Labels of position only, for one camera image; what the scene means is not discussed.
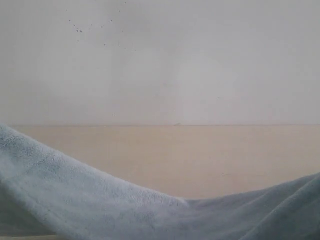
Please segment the light blue terry towel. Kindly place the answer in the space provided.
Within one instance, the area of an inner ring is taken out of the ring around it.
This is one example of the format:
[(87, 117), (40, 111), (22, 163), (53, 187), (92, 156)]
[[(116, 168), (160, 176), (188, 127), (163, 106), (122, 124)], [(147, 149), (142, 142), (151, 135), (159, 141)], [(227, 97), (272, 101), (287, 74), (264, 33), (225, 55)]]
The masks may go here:
[(0, 235), (317, 240), (320, 176), (213, 199), (183, 199), (113, 177), (2, 125)]

